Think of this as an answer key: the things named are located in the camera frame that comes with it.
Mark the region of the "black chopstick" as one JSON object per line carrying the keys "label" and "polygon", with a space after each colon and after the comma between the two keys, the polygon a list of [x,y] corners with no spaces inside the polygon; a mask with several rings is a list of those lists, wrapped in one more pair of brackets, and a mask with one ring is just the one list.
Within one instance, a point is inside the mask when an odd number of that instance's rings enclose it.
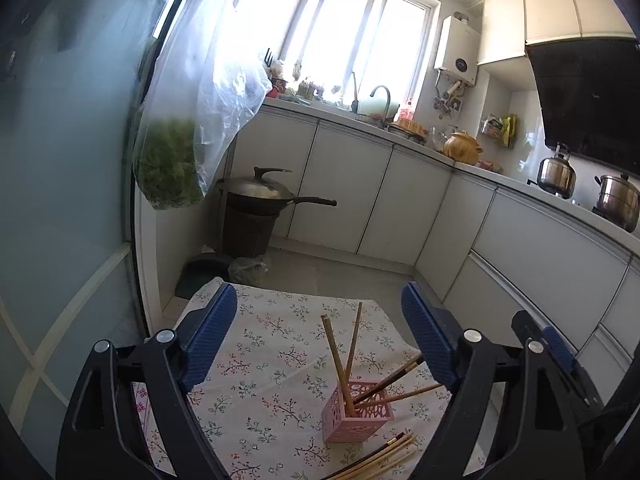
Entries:
{"label": "black chopstick", "polygon": [[412,370],[414,370],[424,361],[425,361],[424,356],[422,356],[422,354],[418,354],[417,356],[412,358],[410,361],[408,361],[404,365],[401,365],[401,367],[399,367],[397,370],[394,370],[392,374],[389,374],[388,376],[381,379],[369,390],[365,391],[364,393],[358,394],[356,398],[352,399],[352,403],[359,404],[364,400],[370,399],[371,396],[375,396],[377,393],[383,391],[389,385],[393,384],[394,382],[397,382],[400,378],[403,378],[404,376],[406,376],[408,373],[410,373]]}

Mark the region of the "wooden chopstick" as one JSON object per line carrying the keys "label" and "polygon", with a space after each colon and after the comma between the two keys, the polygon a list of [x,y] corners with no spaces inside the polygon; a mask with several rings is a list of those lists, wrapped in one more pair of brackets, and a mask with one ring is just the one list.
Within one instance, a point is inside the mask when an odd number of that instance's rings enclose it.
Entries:
{"label": "wooden chopstick", "polygon": [[424,387],[424,388],[413,390],[411,392],[401,393],[401,394],[398,394],[397,396],[386,396],[385,398],[383,398],[381,400],[367,401],[367,402],[362,402],[362,403],[359,403],[359,404],[355,404],[355,408],[356,408],[356,410],[363,410],[364,408],[372,408],[372,406],[377,406],[377,405],[381,405],[381,404],[389,404],[389,403],[393,403],[393,402],[396,402],[396,401],[409,399],[409,398],[412,398],[413,396],[420,396],[420,394],[428,393],[428,392],[431,392],[433,390],[436,390],[436,389],[439,389],[439,388],[444,388],[444,387],[445,387],[445,385],[443,385],[443,384],[434,384],[434,385],[430,385],[430,386],[427,386],[427,387]]}
{"label": "wooden chopstick", "polygon": [[350,338],[349,352],[348,352],[346,366],[345,366],[345,376],[347,381],[350,378],[350,374],[352,374],[352,363],[354,362],[354,359],[355,359],[359,326],[361,321],[361,313],[362,313],[362,302],[360,301],[360,303],[358,304],[354,327],[352,328],[352,338]]}
{"label": "wooden chopstick", "polygon": [[338,383],[340,384],[341,392],[343,393],[346,413],[349,417],[355,417],[356,410],[355,410],[354,404],[352,403],[352,398],[350,397],[349,383],[346,379],[345,370],[340,358],[340,354],[338,353],[338,350],[337,350],[337,344],[334,338],[331,320],[326,314],[322,314],[321,321],[324,328],[324,332],[326,333],[326,340],[328,341],[329,348],[332,354],[332,358],[333,358],[333,362],[334,362],[334,366],[335,366],[336,374],[338,378]]}
{"label": "wooden chopstick", "polygon": [[345,468],[334,472],[333,474],[329,474],[328,476],[326,476],[326,478],[355,478],[356,476],[358,476],[358,474],[363,474],[369,469],[378,466],[379,463],[385,462],[390,458],[390,456],[401,451],[403,448],[406,448],[414,440],[416,440],[416,434],[414,432],[408,432],[408,434],[403,432],[402,434],[398,434],[398,436],[388,440],[374,452],[370,453],[367,456],[364,456],[363,458],[360,458],[360,460],[357,460],[355,463],[346,466]]}
{"label": "wooden chopstick", "polygon": [[386,453],[381,458],[377,458],[366,466],[363,466],[350,474],[346,474],[345,479],[372,480],[381,477],[383,474],[386,474],[386,472],[389,472],[397,466],[405,463],[409,458],[416,454],[417,450],[418,448],[413,443],[413,439],[408,440],[397,448],[394,448],[393,451]]}

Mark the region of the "pink perforated utensil holder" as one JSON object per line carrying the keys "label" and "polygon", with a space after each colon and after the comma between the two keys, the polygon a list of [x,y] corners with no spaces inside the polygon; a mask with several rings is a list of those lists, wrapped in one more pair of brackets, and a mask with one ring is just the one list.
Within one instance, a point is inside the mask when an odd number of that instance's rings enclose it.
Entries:
{"label": "pink perforated utensil holder", "polygon": [[393,409],[387,402],[385,390],[375,393],[366,402],[374,402],[372,406],[358,408],[355,415],[347,411],[341,386],[337,386],[332,396],[326,401],[321,413],[322,439],[331,443],[363,443],[374,436],[388,422],[393,422]]}

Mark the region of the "kitchen faucet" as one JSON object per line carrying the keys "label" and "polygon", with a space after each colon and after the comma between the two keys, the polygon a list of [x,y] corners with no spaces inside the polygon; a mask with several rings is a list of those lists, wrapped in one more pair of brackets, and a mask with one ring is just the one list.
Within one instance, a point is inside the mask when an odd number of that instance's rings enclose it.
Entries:
{"label": "kitchen faucet", "polygon": [[370,99],[371,110],[369,114],[381,120],[386,120],[390,114],[390,104],[392,104],[390,89],[384,84],[379,84],[371,91]]}

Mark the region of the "dark green dustpan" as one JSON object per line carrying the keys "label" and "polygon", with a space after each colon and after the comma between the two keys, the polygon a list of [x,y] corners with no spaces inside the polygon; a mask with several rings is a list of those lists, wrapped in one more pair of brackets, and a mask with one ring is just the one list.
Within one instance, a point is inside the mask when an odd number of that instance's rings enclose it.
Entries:
{"label": "dark green dustpan", "polygon": [[203,252],[189,259],[183,266],[178,283],[175,287],[175,296],[190,300],[196,292],[214,278],[222,278],[229,281],[229,266],[233,258],[217,254],[216,252]]}

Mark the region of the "crumpled plastic bag on floor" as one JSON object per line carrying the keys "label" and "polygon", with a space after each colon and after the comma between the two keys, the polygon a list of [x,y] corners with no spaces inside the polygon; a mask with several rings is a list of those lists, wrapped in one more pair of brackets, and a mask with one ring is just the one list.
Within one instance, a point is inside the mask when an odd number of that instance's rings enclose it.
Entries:
{"label": "crumpled plastic bag on floor", "polygon": [[229,282],[255,287],[262,286],[270,266],[271,259],[268,255],[235,258],[228,267]]}

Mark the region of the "floral tablecloth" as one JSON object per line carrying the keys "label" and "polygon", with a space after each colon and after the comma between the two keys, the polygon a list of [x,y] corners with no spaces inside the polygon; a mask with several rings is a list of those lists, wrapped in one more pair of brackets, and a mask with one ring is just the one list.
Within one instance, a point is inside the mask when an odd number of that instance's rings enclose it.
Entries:
{"label": "floral tablecloth", "polygon": [[[337,385],[321,323],[326,314],[342,356],[349,352],[362,302],[352,378],[377,382],[416,355],[373,300],[343,299],[236,286],[238,308],[205,382],[189,394],[206,439],[233,479],[321,479],[371,453],[401,432],[418,450],[384,474],[408,478],[450,399],[439,388],[392,403],[395,420],[363,443],[326,444],[321,412]],[[390,394],[430,386],[420,365]]]}

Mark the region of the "wok with lid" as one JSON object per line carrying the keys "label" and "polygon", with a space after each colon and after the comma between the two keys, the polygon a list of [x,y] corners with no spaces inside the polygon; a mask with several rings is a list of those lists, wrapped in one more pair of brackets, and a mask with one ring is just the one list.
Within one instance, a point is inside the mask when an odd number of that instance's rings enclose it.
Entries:
{"label": "wok with lid", "polygon": [[281,182],[266,178],[270,172],[289,174],[290,170],[255,167],[250,177],[219,179],[217,184],[227,192],[227,205],[243,214],[278,216],[287,206],[297,204],[337,206],[336,200],[295,195]]}

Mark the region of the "stainless steel kettle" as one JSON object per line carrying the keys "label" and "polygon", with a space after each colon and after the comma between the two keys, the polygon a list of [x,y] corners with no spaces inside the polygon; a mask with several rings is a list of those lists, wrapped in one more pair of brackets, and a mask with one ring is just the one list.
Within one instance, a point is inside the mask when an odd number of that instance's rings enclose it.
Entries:
{"label": "stainless steel kettle", "polygon": [[536,185],[544,192],[569,200],[576,184],[576,172],[568,161],[568,146],[564,143],[556,144],[554,154],[544,158],[538,166],[536,179],[528,179],[528,185]]}

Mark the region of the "stainless steel stockpot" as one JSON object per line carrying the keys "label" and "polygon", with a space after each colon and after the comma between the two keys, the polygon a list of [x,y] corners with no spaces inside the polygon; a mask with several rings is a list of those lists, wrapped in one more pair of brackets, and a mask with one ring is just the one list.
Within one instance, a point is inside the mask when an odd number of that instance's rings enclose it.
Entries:
{"label": "stainless steel stockpot", "polygon": [[639,190],[629,181],[628,174],[602,174],[593,180],[600,186],[593,209],[626,232],[634,232],[639,220]]}

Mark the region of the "yellow ceramic pot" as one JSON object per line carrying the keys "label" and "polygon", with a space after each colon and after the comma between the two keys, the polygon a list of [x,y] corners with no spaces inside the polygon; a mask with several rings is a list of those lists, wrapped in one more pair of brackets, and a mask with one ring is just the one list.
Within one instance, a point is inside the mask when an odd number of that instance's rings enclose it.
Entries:
{"label": "yellow ceramic pot", "polygon": [[442,147],[442,152],[455,162],[475,166],[483,149],[475,138],[465,131],[453,132]]}

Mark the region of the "black range hood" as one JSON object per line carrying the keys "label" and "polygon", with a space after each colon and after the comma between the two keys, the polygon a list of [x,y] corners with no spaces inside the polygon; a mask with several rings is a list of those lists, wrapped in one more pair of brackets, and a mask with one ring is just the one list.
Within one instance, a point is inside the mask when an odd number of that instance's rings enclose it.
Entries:
{"label": "black range hood", "polygon": [[624,174],[639,173],[639,41],[580,38],[531,44],[544,145]]}

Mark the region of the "plastic bag of greens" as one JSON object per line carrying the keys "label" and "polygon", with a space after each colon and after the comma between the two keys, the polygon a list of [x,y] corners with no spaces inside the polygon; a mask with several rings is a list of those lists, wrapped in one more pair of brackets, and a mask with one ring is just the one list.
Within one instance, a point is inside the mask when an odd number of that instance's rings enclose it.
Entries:
{"label": "plastic bag of greens", "polygon": [[145,96],[132,169],[156,210],[206,196],[238,132],[271,88],[258,49],[258,15],[236,0],[184,0]]}

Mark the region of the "white water heater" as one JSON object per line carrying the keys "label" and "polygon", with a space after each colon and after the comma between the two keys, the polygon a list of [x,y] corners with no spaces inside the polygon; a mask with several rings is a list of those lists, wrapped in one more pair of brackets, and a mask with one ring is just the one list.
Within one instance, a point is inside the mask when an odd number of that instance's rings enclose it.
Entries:
{"label": "white water heater", "polygon": [[468,24],[448,16],[442,22],[434,69],[474,86],[480,33]]}

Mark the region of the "wall rack with packets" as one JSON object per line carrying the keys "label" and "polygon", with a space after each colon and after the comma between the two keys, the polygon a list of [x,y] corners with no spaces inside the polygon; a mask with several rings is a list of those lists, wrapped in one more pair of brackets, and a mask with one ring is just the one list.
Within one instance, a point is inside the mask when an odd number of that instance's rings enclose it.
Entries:
{"label": "wall rack with packets", "polygon": [[489,114],[488,117],[480,125],[480,133],[488,136],[503,148],[512,148],[518,133],[518,115],[509,114],[504,117],[498,117]]}

